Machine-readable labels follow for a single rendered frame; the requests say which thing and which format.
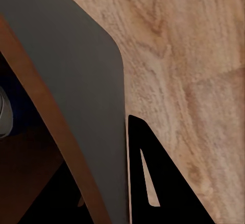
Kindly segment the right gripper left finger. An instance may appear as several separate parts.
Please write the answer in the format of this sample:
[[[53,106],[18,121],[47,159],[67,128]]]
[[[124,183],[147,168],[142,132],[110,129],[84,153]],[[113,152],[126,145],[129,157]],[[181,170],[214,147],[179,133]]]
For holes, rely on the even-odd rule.
[[[18,224],[94,224],[86,204],[78,207],[80,198],[64,160]]]

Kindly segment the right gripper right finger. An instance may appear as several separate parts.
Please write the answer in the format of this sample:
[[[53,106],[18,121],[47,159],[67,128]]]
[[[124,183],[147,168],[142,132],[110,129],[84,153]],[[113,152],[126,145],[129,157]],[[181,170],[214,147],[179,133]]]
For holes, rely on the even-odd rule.
[[[148,124],[128,116],[132,224],[215,224]],[[149,204],[142,150],[160,207]]]

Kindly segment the trash can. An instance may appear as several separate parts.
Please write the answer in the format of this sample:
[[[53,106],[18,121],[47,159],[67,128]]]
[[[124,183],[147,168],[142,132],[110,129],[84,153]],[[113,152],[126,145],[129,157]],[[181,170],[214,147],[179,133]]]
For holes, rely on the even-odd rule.
[[[0,138],[0,224],[18,224],[65,160],[94,224],[130,224],[124,65],[74,0],[0,0],[0,70],[44,121]]]

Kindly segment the can of soda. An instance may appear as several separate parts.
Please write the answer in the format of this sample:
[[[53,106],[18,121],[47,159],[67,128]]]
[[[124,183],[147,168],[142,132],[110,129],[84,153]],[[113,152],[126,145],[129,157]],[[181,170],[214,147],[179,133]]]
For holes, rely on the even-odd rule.
[[[0,138],[20,135],[42,125],[42,117],[13,70],[0,70]]]

